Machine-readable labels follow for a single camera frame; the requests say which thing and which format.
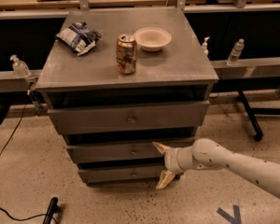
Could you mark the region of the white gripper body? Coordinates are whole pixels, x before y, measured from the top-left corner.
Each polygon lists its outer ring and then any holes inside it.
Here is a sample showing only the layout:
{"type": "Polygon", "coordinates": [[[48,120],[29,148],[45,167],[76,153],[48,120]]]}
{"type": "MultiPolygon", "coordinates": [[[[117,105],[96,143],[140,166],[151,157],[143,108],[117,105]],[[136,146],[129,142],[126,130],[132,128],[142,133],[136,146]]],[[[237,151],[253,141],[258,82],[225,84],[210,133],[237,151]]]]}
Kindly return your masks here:
{"type": "Polygon", "coordinates": [[[192,147],[171,147],[164,156],[165,166],[178,175],[193,168],[192,147]]]}

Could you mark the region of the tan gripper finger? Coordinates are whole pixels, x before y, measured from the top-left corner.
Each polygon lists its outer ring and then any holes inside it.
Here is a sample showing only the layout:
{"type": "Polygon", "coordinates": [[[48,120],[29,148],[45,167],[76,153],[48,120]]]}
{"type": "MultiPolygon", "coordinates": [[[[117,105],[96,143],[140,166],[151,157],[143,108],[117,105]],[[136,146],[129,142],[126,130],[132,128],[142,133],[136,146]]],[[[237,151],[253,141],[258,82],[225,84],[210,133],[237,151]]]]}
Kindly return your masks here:
{"type": "Polygon", "coordinates": [[[159,142],[153,142],[153,146],[160,152],[160,154],[165,155],[171,148],[159,142]]]}
{"type": "Polygon", "coordinates": [[[156,189],[165,189],[175,178],[175,174],[169,170],[162,170],[156,189]]]}

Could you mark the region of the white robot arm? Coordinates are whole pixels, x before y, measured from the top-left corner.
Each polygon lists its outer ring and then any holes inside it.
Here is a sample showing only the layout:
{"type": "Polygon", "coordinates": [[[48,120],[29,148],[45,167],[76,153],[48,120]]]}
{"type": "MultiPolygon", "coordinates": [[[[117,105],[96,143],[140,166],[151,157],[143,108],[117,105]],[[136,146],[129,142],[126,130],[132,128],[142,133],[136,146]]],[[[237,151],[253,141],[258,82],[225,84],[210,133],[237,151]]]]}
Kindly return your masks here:
{"type": "Polygon", "coordinates": [[[190,147],[153,146],[164,157],[156,189],[166,188],[177,175],[187,170],[226,169],[280,199],[280,164],[232,152],[213,140],[201,138],[190,147]]]}

